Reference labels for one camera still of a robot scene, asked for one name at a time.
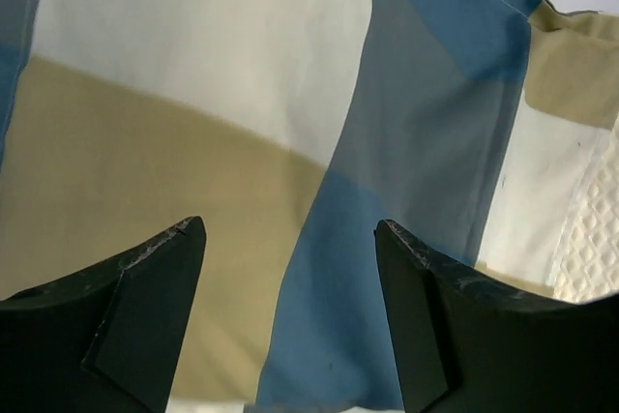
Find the white pillow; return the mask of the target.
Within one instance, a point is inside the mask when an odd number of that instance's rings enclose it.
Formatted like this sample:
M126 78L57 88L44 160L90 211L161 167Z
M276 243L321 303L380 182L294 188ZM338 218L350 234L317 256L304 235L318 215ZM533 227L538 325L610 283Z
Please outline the white pillow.
M618 128L594 150L547 278L553 297L585 303L618 292Z

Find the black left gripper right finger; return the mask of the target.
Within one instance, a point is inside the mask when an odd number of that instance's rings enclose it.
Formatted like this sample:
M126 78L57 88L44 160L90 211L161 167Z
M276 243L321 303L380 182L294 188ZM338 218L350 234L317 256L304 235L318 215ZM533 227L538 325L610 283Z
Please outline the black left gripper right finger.
M618 299L570 304L435 251L394 221L378 272L408 412L614 412Z

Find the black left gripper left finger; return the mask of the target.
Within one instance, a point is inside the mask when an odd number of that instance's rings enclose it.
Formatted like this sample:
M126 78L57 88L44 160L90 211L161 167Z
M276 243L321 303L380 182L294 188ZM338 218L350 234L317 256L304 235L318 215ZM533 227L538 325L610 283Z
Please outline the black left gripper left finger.
M1 303L4 412L163 412L206 248L202 218Z

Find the blue beige white checked pillowcase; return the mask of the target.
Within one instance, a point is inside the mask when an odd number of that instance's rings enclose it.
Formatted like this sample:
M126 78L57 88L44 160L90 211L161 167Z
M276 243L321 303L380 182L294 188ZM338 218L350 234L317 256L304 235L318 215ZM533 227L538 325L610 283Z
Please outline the blue beige white checked pillowcase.
M618 0L1 0L1 303L200 217L163 412L408 412L377 225L557 300L614 127Z

